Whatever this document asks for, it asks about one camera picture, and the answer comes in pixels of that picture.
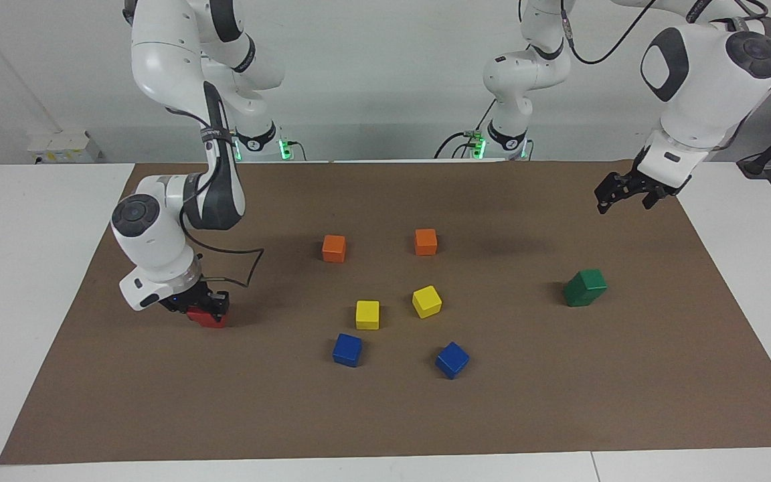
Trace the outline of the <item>blue wooden cube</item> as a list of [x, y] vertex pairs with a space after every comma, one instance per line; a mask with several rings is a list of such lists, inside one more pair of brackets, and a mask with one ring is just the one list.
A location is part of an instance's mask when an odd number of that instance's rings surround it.
[[443, 376], [449, 380], [454, 380], [465, 369], [469, 360], [470, 356], [467, 351], [452, 341], [438, 352], [434, 365]]
[[362, 339], [348, 333], [340, 333], [335, 341], [331, 357], [336, 364], [355, 368], [361, 360]]

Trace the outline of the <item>yellow wooden cube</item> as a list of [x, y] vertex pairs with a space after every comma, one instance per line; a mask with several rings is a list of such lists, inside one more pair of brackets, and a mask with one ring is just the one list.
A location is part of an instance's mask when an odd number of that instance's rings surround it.
[[411, 302], [420, 319], [440, 313], [443, 302], [434, 286], [422, 287], [412, 293]]
[[380, 328], [380, 303], [377, 300], [358, 300], [355, 306], [355, 329], [375, 331]]

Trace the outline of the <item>brown table mat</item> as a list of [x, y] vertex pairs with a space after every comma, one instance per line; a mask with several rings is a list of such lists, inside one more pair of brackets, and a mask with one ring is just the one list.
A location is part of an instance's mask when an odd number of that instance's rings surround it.
[[[105, 232], [4, 446], [14, 465], [771, 447], [771, 360], [677, 199], [602, 216], [624, 163], [244, 164], [222, 329], [132, 311]], [[416, 256], [416, 229], [438, 236]], [[321, 256], [346, 237], [344, 263]], [[563, 290], [599, 268], [588, 306]], [[420, 319], [416, 290], [440, 313]], [[355, 329], [358, 300], [380, 328]], [[351, 368], [340, 333], [362, 339]], [[454, 380], [434, 365], [456, 342]]]

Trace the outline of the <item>white wall socket box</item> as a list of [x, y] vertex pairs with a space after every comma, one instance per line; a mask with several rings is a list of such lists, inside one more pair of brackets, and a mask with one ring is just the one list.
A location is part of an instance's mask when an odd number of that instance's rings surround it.
[[88, 131], [62, 131], [31, 138], [27, 153], [35, 164], [100, 163], [105, 155]]

